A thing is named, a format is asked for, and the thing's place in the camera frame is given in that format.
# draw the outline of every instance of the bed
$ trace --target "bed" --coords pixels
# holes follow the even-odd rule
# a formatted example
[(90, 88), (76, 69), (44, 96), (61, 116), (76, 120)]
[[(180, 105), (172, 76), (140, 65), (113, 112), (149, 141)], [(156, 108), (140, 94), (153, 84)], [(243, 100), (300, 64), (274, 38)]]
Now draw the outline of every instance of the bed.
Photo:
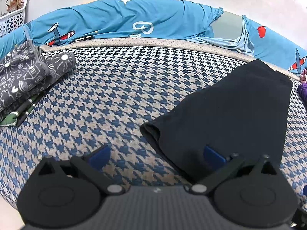
[[(40, 159), (91, 152), (103, 144), (111, 159), (103, 173), (126, 187), (187, 183), (145, 141), (139, 126), (170, 111), (188, 94), (213, 85), (252, 57), (182, 40), (95, 39), (42, 47), (43, 55), (71, 49), (76, 69), (48, 92), (19, 127), (0, 128), (0, 195), (15, 207)], [(294, 83), (280, 166), (306, 209), (307, 116)]]

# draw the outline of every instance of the cartoon airplane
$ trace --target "cartoon airplane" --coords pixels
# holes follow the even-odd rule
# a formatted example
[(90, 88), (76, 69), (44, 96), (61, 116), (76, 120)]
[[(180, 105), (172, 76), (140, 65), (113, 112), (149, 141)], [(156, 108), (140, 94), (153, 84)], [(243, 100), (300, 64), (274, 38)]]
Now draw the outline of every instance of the cartoon airplane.
[(53, 46), (53, 45), (57, 45), (60, 46), (61, 45), (61, 40), (66, 40), (70, 37), (72, 37), (75, 34), (75, 31), (70, 31), (65, 35), (60, 36), (59, 34), (59, 30), (57, 29), (59, 23), (55, 23), (52, 25), (52, 27), (48, 30), (48, 33), (53, 32), (54, 33), (54, 38), (52, 41), (46, 43), (46, 45), (48, 46)]
[(288, 68), (288, 71), (292, 71), (292, 70), (295, 70), (295, 69), (296, 69), (296, 70), (297, 70), (297, 73), (298, 73), (298, 74), (301, 74), (302, 70), (301, 70), (300, 67), (305, 63), (307, 56), (305, 56), (305, 57), (303, 57), (303, 58), (300, 59), (300, 55), (299, 55), (299, 53), (298, 53), (297, 48), (295, 49), (295, 53), (296, 53), (296, 55), (295, 55), (295, 57), (296, 57), (296, 62), (295, 62), (292, 66), (290, 66), (290, 67)]
[[(66, 39), (72, 37), (76, 33), (76, 31), (73, 30), (73, 31), (68, 32), (65, 35), (60, 36), (59, 30), (57, 29), (58, 26), (59, 26), (59, 23), (57, 22), (57, 23), (53, 24), (52, 27), (48, 30), (48, 33), (50, 33), (50, 32), (54, 33), (54, 38), (53, 38), (52, 41), (46, 43), (46, 45), (48, 45), (50, 47), (53, 46), (53, 45), (60, 46), (60, 45), (62, 45), (62, 43), (60, 42), (61, 40), (66, 40)], [(91, 40), (91, 39), (94, 39), (93, 35), (86, 35), (86, 36), (83, 36), (81, 38), (75, 39), (73, 42), (86, 41), (86, 40)]]

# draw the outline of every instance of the blue pillow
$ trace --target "blue pillow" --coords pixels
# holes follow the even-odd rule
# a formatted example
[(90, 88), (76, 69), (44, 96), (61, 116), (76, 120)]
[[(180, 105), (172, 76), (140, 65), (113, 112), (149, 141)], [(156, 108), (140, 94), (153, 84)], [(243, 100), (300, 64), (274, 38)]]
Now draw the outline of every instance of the blue pillow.
[(24, 27), (19, 27), (14, 31), (0, 38), (0, 59), (7, 55), (14, 49), (16, 45), (20, 45), (25, 42), (26, 33)]
[(270, 62), (295, 74), (307, 66), (305, 49), (275, 31), (243, 15), (250, 41), (254, 44), (254, 57)]
[(36, 46), (118, 37), (190, 39), (207, 36), (222, 8), (184, 0), (97, 0), (65, 7), (28, 23)]

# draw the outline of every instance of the black cloth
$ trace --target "black cloth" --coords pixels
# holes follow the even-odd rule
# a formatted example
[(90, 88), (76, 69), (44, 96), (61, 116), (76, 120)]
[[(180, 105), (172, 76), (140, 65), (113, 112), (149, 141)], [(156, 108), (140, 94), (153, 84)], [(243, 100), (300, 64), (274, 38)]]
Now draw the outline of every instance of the black cloth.
[(190, 182), (210, 172), (203, 158), (206, 145), (224, 157), (239, 153), (251, 165), (262, 154), (280, 164), (292, 86), (287, 76), (254, 60), (188, 95), (140, 130)]

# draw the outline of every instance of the plastic basket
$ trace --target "plastic basket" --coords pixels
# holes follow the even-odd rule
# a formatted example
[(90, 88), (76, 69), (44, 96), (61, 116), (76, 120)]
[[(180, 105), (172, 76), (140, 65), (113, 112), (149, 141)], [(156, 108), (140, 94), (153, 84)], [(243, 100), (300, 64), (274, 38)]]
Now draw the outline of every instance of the plastic basket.
[(26, 0), (21, 9), (7, 13), (0, 17), (0, 38), (20, 27), (25, 22), (25, 10), (29, 0)]

